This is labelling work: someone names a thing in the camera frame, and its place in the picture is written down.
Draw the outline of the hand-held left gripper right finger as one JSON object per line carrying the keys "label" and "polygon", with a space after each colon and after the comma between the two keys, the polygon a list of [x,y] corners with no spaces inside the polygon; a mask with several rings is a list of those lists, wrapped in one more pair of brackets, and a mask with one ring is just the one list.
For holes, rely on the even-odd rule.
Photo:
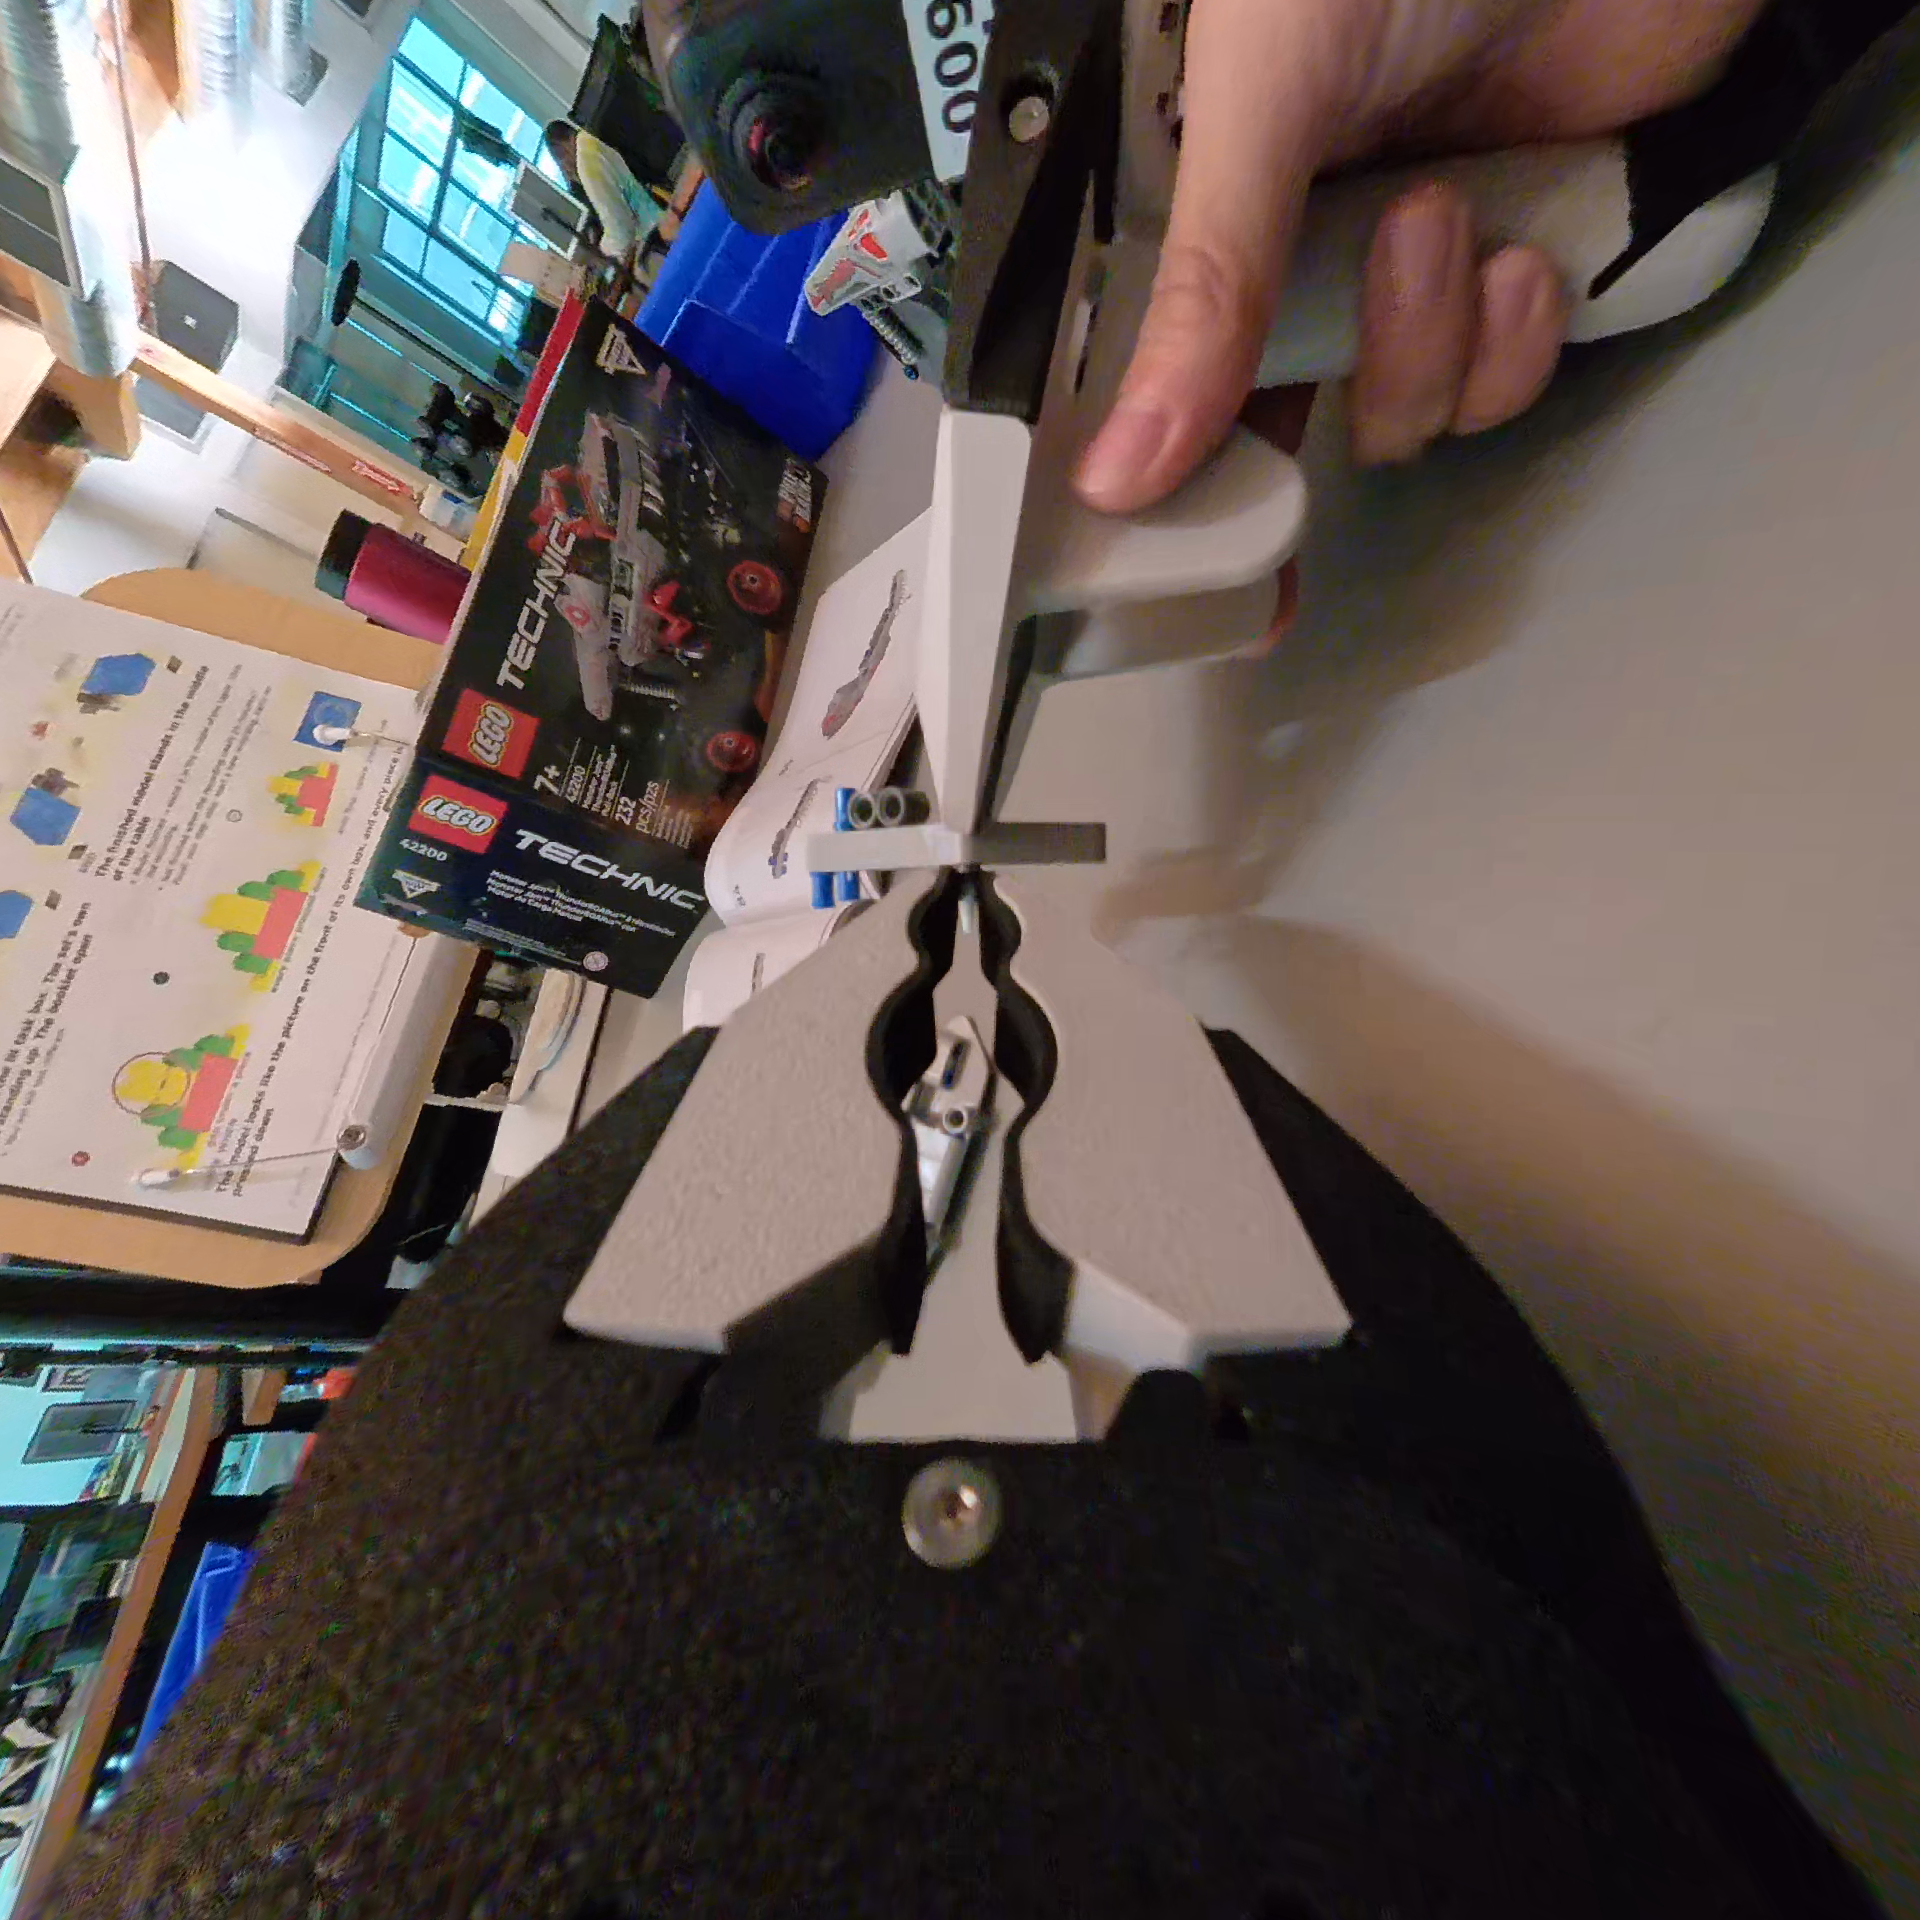
{"label": "hand-held left gripper right finger", "polygon": [[1351,1314],[1211,1037],[1056,904],[983,880],[999,1311],[1026,1361],[1112,1379],[1332,1350]]}

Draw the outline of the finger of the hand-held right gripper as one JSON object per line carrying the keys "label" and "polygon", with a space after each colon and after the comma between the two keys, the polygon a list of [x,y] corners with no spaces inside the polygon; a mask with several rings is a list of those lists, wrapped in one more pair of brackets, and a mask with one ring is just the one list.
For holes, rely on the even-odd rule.
{"label": "finger of the hand-held right gripper", "polygon": [[934,823],[958,834],[977,834],[990,805],[1032,449],[1017,419],[943,409],[918,710]]}

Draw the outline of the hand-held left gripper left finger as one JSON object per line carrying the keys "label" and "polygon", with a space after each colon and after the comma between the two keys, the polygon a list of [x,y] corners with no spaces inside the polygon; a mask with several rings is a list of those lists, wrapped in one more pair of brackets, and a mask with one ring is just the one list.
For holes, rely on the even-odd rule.
{"label": "hand-held left gripper left finger", "polygon": [[950,961],[952,886],[924,877],[719,1027],[564,1327],[714,1359],[907,1350],[928,1242],[905,1102]]}

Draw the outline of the grey toy beam blue pins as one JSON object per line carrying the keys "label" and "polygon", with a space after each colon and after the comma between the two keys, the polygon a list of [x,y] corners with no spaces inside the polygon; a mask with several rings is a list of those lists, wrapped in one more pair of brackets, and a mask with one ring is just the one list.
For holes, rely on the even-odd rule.
{"label": "grey toy beam blue pins", "polygon": [[961,831],[935,819],[918,786],[810,782],[783,823],[784,877],[817,913],[878,899],[907,874],[1026,874],[1097,866],[1105,823],[987,823]]}

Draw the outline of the grey desk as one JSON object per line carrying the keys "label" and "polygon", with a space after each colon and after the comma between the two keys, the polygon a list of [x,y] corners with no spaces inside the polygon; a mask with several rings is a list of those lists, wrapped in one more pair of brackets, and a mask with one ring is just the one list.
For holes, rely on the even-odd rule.
{"label": "grey desk", "polygon": [[1047,882],[1513,1291],[1816,1813],[1916,1915],[1916,142],[1409,471],[1299,631],[1047,695]]}

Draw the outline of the person's right hand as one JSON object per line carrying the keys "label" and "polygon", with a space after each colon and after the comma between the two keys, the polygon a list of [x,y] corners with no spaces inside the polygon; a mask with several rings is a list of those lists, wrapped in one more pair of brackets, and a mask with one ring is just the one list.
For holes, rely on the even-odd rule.
{"label": "person's right hand", "polygon": [[[1699,96],[1759,17],[1751,2],[1194,6],[1159,271],[1080,496],[1142,513],[1225,439],[1257,386],[1321,175],[1620,131]],[[1362,269],[1355,461],[1403,464],[1520,416],[1566,335],[1569,296],[1546,254],[1484,254],[1451,185],[1412,185]]]}

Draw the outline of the open instruction booklet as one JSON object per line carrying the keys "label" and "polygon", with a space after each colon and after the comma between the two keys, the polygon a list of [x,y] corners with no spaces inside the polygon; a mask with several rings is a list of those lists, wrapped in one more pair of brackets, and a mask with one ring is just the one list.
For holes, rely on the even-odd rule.
{"label": "open instruction booklet", "polygon": [[815,877],[807,847],[835,831],[841,794],[884,784],[905,747],[927,562],[922,515],[820,595],[766,766],[706,856],[719,928],[690,949],[687,1032],[727,1023],[880,899],[871,877]]}

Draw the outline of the partly built toy vehicle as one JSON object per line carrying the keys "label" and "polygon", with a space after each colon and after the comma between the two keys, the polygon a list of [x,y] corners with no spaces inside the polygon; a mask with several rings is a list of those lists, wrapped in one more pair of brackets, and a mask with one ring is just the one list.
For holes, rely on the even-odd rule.
{"label": "partly built toy vehicle", "polygon": [[952,322],[958,198],[938,182],[855,206],[810,271],[815,318],[855,311],[907,379],[938,376]]}

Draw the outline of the grey toy brick assembly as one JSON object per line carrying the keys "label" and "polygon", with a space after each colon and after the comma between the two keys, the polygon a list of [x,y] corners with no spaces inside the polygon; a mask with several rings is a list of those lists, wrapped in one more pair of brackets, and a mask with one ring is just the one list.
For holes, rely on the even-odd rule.
{"label": "grey toy brick assembly", "polygon": [[947,1021],[934,1058],[903,1099],[918,1149],[928,1265],[944,1257],[966,1205],[977,1150],[993,1126],[996,1071],[993,1050],[967,1016]]}

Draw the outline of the plain blue storage bin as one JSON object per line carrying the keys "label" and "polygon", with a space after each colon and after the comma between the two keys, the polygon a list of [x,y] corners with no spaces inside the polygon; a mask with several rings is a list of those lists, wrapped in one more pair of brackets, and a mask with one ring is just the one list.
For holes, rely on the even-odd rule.
{"label": "plain blue storage bin", "polygon": [[835,214],[758,234],[705,184],[635,318],[687,374],[811,464],[857,419],[880,360],[855,307],[819,315],[804,296],[844,223]]}

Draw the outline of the black toy set box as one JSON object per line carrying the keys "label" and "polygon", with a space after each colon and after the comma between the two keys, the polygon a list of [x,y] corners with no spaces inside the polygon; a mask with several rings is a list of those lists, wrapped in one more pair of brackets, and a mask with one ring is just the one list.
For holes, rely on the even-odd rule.
{"label": "black toy set box", "polygon": [[654,998],[764,763],[826,496],[817,464],[586,304],[358,904]]}

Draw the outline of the maroon drink bottle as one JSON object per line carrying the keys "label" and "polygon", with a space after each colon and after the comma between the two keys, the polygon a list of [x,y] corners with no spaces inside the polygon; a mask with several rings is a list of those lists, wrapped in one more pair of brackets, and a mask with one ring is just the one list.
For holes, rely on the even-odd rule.
{"label": "maroon drink bottle", "polygon": [[366,622],[428,643],[455,631],[470,569],[358,513],[339,513],[316,565],[316,587]]}

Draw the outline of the large window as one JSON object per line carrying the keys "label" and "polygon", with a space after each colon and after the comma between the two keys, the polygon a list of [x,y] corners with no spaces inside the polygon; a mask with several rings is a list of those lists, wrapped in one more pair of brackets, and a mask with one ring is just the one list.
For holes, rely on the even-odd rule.
{"label": "large window", "polygon": [[281,386],[415,456],[435,389],[505,414],[552,311],[505,274],[534,240],[521,165],[558,179],[544,126],[575,104],[594,6],[368,6],[393,50],[312,208],[287,297]]}

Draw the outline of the printed instruction sheet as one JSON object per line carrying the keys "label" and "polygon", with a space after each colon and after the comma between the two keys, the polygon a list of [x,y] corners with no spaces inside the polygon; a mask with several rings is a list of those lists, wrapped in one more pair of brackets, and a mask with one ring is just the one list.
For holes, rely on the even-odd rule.
{"label": "printed instruction sheet", "polygon": [[308,1242],[415,947],[354,897],[416,694],[26,584],[3,670],[6,1195]]}

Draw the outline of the black wall speaker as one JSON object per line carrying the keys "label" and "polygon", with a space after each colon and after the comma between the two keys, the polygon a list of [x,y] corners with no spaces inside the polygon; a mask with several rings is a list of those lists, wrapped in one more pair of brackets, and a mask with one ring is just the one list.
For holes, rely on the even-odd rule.
{"label": "black wall speaker", "polygon": [[179,350],[198,366],[227,368],[242,329],[239,302],[175,262],[161,262],[152,274],[150,335]]}

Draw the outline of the silver ventilation duct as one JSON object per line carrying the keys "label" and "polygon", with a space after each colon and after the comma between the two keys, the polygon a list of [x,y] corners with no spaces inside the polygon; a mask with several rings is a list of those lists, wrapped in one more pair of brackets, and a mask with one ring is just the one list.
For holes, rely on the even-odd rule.
{"label": "silver ventilation duct", "polygon": [[59,363],[118,379],[138,353],[126,141],[83,2],[3,6],[6,262]]}

